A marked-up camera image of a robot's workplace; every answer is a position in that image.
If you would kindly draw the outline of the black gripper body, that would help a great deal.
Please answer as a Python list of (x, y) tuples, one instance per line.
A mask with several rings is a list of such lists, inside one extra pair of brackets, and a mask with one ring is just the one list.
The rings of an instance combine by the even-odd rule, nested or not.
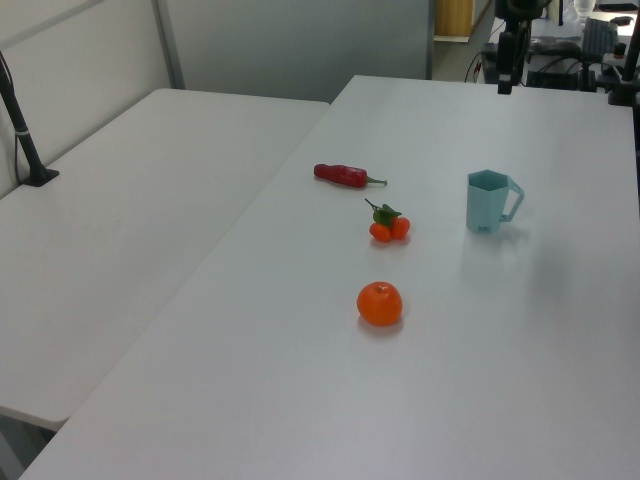
[(544, 0), (496, 0), (494, 12), (506, 22), (525, 22), (539, 18), (545, 6)]

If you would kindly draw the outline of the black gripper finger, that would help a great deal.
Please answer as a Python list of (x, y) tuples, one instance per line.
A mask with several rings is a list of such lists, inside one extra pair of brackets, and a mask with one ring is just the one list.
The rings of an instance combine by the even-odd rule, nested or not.
[(498, 93), (510, 95), (512, 92), (512, 70), (514, 57), (514, 34), (504, 31), (499, 36), (496, 71), (498, 73)]
[(514, 84), (521, 82), (524, 70), (525, 56), (529, 49), (531, 21), (521, 22), (516, 33), (516, 49), (514, 58)]

